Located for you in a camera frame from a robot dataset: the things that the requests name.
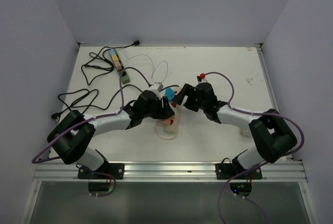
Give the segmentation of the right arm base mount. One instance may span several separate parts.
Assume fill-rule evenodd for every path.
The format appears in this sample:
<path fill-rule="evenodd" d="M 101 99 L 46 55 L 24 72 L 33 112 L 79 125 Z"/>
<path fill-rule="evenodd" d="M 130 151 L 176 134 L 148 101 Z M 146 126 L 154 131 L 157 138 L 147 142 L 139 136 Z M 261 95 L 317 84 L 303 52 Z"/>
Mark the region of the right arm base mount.
<path fill-rule="evenodd" d="M 233 162 L 229 158 L 224 158 L 221 162 L 215 164 L 215 174 L 218 180 L 228 180 L 231 177 L 236 176 L 244 171 L 245 169 L 243 169 L 241 165 Z M 261 180 L 263 179 L 262 171 L 259 168 L 247 174 L 241 175 L 237 177 L 237 179 Z"/>

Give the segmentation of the pink usb charger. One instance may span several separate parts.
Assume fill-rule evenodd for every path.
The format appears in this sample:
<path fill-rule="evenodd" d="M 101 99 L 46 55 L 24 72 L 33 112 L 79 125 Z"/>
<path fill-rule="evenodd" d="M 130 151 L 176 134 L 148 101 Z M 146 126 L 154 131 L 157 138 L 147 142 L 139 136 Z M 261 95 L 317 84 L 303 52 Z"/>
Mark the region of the pink usb charger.
<path fill-rule="evenodd" d="M 117 69 L 121 69 L 121 64 L 118 60 L 114 61 L 114 65 Z"/>

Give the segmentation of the green power strip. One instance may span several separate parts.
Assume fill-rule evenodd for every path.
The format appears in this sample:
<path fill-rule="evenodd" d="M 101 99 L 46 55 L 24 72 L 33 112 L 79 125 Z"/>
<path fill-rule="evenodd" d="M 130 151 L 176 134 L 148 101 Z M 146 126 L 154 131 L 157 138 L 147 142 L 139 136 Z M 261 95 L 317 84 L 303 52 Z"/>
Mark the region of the green power strip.
<path fill-rule="evenodd" d="M 112 58 L 111 58 L 111 60 L 112 60 L 112 62 L 113 62 L 113 65 L 114 65 L 114 68 L 115 68 L 115 70 L 117 71 L 117 73 L 121 76 L 122 84 L 128 84 L 128 83 L 130 83 L 130 77 L 129 77 L 129 75 L 126 73 L 126 71 L 124 71 L 124 65 L 123 65 L 123 63 L 122 63 L 122 60 L 121 60 L 121 58 L 120 58 L 120 56 L 119 56 L 117 50 L 114 49 L 114 51 L 115 51 L 116 55 L 118 56 L 118 59 L 119 59 L 118 61 L 119 61 L 120 64 L 121 64 L 121 69 L 117 69 L 117 68 L 115 67 L 115 65 L 114 65 L 114 61 L 113 61 Z"/>

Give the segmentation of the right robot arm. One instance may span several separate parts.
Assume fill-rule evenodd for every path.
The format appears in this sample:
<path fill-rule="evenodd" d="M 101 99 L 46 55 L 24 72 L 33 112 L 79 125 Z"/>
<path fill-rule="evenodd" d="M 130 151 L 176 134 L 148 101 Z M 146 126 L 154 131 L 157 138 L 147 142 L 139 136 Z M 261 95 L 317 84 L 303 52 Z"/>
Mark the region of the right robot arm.
<path fill-rule="evenodd" d="M 270 109 L 256 114 L 245 114 L 231 109 L 227 102 L 218 100 L 213 87 L 201 82 L 196 87 L 185 84 L 172 102 L 197 112 L 216 123 L 236 126 L 250 132 L 254 146 L 238 154 L 229 164 L 220 164 L 222 173 L 244 178 L 250 169 L 261 163 L 274 163 L 297 144 L 297 138 L 278 112 Z"/>

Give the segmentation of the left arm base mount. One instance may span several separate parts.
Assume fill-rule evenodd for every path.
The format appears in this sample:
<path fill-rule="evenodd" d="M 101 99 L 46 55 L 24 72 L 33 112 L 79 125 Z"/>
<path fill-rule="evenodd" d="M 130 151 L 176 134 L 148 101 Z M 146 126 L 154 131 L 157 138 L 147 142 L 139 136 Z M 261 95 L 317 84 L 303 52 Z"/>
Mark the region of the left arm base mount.
<path fill-rule="evenodd" d="M 96 171 L 85 166 L 79 168 L 78 179 L 102 180 L 113 177 L 116 180 L 122 180 L 125 172 L 124 163 L 104 163 Z"/>

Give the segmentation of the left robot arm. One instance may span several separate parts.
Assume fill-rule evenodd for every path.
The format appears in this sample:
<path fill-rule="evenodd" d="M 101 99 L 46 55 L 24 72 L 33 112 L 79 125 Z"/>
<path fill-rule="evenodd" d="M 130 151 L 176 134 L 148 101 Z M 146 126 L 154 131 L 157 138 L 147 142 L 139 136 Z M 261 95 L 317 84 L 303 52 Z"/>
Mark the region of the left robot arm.
<path fill-rule="evenodd" d="M 100 179 L 107 175 L 108 162 L 101 152 L 89 147 L 93 137 L 134 128 L 145 118 L 164 120 L 174 115 L 167 97 L 145 90 L 133 104 L 123 106 L 120 112 L 87 116 L 77 110 L 71 111 L 49 134 L 47 141 L 66 165 L 76 163 L 86 167 Z"/>

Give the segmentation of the cream power strip red sockets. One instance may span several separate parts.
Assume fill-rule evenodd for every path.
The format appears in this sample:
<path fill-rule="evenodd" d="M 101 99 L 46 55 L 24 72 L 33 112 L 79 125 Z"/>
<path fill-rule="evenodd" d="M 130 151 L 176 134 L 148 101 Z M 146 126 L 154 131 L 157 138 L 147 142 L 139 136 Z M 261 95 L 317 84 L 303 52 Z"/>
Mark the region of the cream power strip red sockets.
<path fill-rule="evenodd" d="M 179 85 L 172 85 L 169 86 L 169 88 L 172 88 L 175 91 L 175 95 L 181 90 Z M 178 133 L 178 120 L 180 117 L 180 112 L 181 112 L 181 107 L 180 105 L 174 103 L 173 101 L 169 102 L 170 106 L 172 107 L 172 109 L 175 112 L 175 115 L 170 117 L 168 120 L 165 120 L 165 128 L 164 131 L 167 134 L 175 134 L 177 135 Z"/>

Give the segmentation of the blue plug adapter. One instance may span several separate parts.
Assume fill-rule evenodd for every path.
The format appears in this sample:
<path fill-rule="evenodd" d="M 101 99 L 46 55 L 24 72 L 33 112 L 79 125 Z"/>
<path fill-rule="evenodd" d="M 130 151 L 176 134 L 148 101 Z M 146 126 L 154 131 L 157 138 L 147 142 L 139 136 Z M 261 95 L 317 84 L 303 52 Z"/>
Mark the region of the blue plug adapter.
<path fill-rule="evenodd" d="M 169 102 L 171 102 L 175 96 L 175 91 L 172 88 L 166 88 L 164 96 L 166 96 Z"/>

